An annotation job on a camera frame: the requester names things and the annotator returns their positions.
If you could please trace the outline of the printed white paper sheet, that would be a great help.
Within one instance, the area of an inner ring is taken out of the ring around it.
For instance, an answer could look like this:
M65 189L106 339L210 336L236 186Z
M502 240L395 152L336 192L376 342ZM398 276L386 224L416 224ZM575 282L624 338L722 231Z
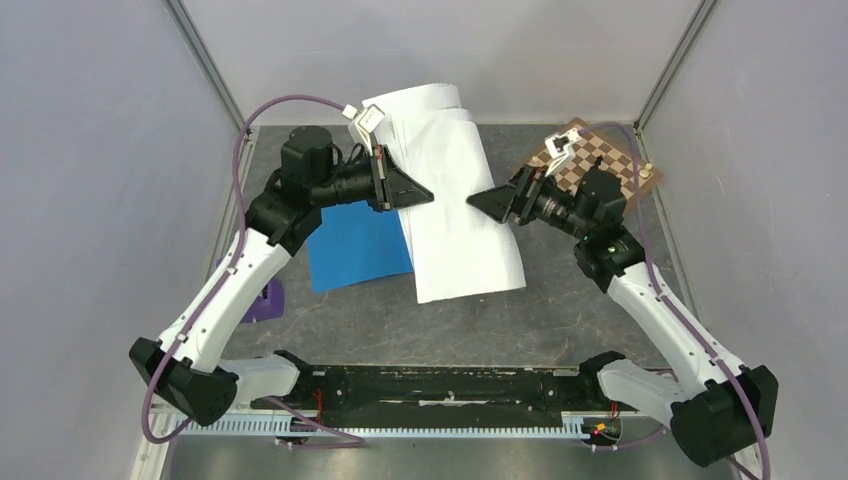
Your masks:
M374 131L377 140L388 147L394 160L405 157L407 140L404 127L431 118L470 120L462 107L458 89L448 83L431 83L374 96L362 101L363 107L376 105L386 117Z

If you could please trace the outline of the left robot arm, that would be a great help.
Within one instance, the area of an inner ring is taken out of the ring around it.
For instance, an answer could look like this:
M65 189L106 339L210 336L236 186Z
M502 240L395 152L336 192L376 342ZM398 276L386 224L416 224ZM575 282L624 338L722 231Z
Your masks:
M262 288L321 225L323 209L364 202L382 213L434 199L387 146L358 144L344 160L323 127L296 128L280 157L247 208L244 230L195 299L157 339L139 338L129 351L153 394L199 426L264 397L291 408L311 401L314 383L290 358L225 360L222 353Z

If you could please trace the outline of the blue file folder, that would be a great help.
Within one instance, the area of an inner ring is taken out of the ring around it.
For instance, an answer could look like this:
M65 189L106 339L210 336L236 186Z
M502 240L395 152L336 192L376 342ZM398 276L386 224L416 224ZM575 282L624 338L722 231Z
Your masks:
M365 202L321 210L322 224L307 241L316 293L413 271L399 214Z

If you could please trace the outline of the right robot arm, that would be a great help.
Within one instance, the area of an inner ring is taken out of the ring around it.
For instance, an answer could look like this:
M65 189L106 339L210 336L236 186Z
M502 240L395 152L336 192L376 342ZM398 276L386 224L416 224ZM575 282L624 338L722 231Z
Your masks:
M776 376L764 365L747 366L668 289L623 224L627 201L616 175L593 166L569 192L523 167L467 202L498 223L539 220L576 238L582 273L636 321L670 367L672 374L661 376L619 352L592 357L579 366L577 392L585 405L602 408L612 401L651 417L701 467L755 446L762 475L769 477Z

